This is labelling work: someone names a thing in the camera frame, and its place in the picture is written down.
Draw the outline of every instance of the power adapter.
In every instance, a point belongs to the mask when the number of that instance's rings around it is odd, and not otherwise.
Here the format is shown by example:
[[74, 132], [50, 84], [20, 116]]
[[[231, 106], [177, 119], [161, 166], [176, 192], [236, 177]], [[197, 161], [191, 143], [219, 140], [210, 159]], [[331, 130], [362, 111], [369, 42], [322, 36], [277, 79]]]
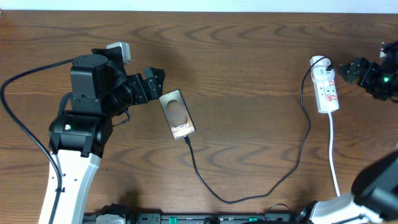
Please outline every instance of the power adapter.
[[[312, 57], [310, 65], [313, 65], [321, 58], [323, 56]], [[319, 113], [329, 113], [339, 108], [334, 78], [335, 71], [333, 70], [333, 64], [328, 58], [320, 60], [311, 69], [311, 79], [315, 89], [315, 98], [317, 99]]]

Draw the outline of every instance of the brown wooden tabletop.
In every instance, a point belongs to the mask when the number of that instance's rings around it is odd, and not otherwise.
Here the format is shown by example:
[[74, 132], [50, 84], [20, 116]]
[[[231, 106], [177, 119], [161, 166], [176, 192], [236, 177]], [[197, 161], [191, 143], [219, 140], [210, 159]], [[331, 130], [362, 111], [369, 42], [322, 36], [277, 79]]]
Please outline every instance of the brown wooden tabletop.
[[[300, 85], [313, 55], [335, 65], [355, 57], [378, 61], [382, 41], [397, 38], [397, 15], [5, 11], [0, 17], [0, 81], [35, 67], [130, 44], [128, 74], [163, 68], [164, 93], [181, 89], [197, 127], [190, 137], [203, 178], [221, 197], [264, 194], [294, 167], [308, 128]], [[15, 114], [47, 145], [48, 128], [71, 65], [7, 88]], [[357, 173], [393, 151], [398, 107], [374, 100], [336, 75], [334, 158], [342, 193]], [[189, 148], [174, 141], [157, 101], [130, 107], [114, 129], [86, 211], [123, 203], [165, 213], [264, 212], [274, 203], [299, 209], [335, 197], [328, 163], [329, 123], [319, 114], [312, 81], [304, 103], [312, 121], [298, 170], [267, 198], [219, 202], [196, 177]], [[0, 222], [34, 223], [47, 187], [43, 152], [0, 109]]]

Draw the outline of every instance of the white cable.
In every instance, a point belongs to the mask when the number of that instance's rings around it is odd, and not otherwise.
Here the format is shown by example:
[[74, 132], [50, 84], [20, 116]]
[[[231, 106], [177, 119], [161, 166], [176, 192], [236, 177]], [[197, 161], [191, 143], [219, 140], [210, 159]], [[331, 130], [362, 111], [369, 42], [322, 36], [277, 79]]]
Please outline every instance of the white cable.
[[331, 112], [328, 112], [329, 115], [329, 123], [330, 123], [330, 142], [329, 142], [329, 163], [330, 163], [330, 170], [331, 176], [333, 178], [333, 183], [335, 185], [335, 190], [337, 197], [340, 196], [340, 191], [338, 189], [335, 166], [333, 165], [333, 119], [331, 118]]

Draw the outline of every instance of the blurred black object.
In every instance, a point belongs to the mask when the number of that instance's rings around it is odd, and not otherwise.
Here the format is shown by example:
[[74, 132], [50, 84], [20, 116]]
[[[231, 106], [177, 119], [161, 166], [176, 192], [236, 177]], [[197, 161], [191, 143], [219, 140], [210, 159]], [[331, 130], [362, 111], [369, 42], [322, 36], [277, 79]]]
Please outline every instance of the blurred black object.
[[398, 41], [383, 43], [381, 65], [366, 58], [357, 58], [351, 63], [340, 65], [338, 73], [348, 83], [358, 79], [357, 84], [375, 99], [392, 100], [398, 103]]

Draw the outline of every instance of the white background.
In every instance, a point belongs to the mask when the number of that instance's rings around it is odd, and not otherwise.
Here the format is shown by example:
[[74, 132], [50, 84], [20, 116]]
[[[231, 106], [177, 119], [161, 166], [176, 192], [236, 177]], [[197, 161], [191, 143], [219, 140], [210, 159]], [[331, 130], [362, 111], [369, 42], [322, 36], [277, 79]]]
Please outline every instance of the white background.
[[0, 0], [0, 9], [398, 13], [398, 0]]

